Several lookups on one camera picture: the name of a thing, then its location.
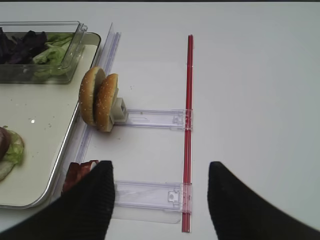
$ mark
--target bread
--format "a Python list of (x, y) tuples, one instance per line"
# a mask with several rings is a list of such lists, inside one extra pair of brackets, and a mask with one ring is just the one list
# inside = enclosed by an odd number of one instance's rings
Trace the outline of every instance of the bread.
[(96, 95), (103, 80), (106, 79), (104, 70), (98, 66), (91, 68), (84, 75), (79, 89), (79, 108), (83, 121), (95, 126)]
[(118, 74), (113, 73), (102, 82), (96, 96), (95, 122), (101, 132), (110, 132), (113, 122), (110, 120), (110, 113), (113, 102), (118, 93)]

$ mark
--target burger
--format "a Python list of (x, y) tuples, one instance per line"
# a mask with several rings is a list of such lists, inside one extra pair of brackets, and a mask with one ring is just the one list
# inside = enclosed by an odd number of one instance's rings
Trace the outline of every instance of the burger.
[(0, 181), (24, 158), (25, 144), (21, 136), (0, 127)]
[(125, 122), (128, 112), (118, 90), (118, 74), (106, 76), (100, 67), (86, 72), (78, 97), (83, 121), (101, 132), (110, 132), (115, 122)]

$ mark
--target lettuce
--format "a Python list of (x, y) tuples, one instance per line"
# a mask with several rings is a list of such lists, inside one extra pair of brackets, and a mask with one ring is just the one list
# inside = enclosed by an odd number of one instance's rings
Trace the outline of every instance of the lettuce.
[(3, 161), (8, 161), (13, 164), (20, 164), (24, 158), (24, 142), (16, 132), (11, 130), (7, 131), (11, 135), (11, 144), (3, 157)]

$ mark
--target food tray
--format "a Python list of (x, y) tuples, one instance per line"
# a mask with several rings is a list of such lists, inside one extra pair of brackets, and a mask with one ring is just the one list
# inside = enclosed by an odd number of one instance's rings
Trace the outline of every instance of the food tray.
[(59, 172), (77, 115), (79, 86), (94, 64), (101, 38), (83, 37), (84, 50), (69, 84), (0, 84), (0, 125), (25, 142), (21, 166), (0, 181), (0, 207), (23, 209), (42, 203)]
[[(71, 81), (84, 49), (83, 37), (87, 26), (83, 23), (78, 21), (0, 22), (0, 28), (4, 32), (0, 35), (0, 50), (3, 48), (0, 60), (6, 59), (4, 56), (8, 56), (10, 52), (14, 55), (10, 60), (0, 61), (0, 83), (66, 84)], [(28, 43), (34, 39), (32, 34), (28, 35), (30, 37), (27, 40), (24, 39), (29, 31), (33, 31), (38, 36), (32, 48)], [(62, 36), (65, 36), (68, 41), (57, 40)], [(13, 48), (13, 43), (20, 43), (19, 47), (17, 45)], [(38, 64), (32, 63), (35, 58), (25, 57), (24, 59), (24, 52), (32, 52), (34, 57), (40, 55), (41, 57), (37, 58)], [(19, 64), (13, 64), (13, 61), (20, 58), (24, 60)], [(52, 58), (50, 64), (48, 64), (48, 58)]]

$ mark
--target white surface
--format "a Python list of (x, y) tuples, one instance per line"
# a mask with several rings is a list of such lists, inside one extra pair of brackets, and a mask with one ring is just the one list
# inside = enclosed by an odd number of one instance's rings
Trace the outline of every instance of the white surface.
[[(112, 71), (128, 108), (184, 107), (187, 35), (194, 35), (192, 233), (112, 219), (109, 240), (216, 239), (206, 198), (211, 161), (320, 230), (319, 11), (318, 3), (0, 3), (3, 21), (79, 20), (103, 39), (114, 22), (122, 37)], [(183, 162), (180, 140), (169, 144), (169, 133), (157, 130), (114, 133), (105, 158), (114, 158), (117, 179), (156, 182), (168, 169), (167, 178), (181, 179), (182, 169), (170, 167)], [(24, 218), (0, 216), (2, 229)]]
[(95, 45), (85, 47), (70, 84), (0, 85), (0, 124), (25, 143), (22, 164), (0, 182), (0, 205), (27, 206), (45, 192), (96, 50)]

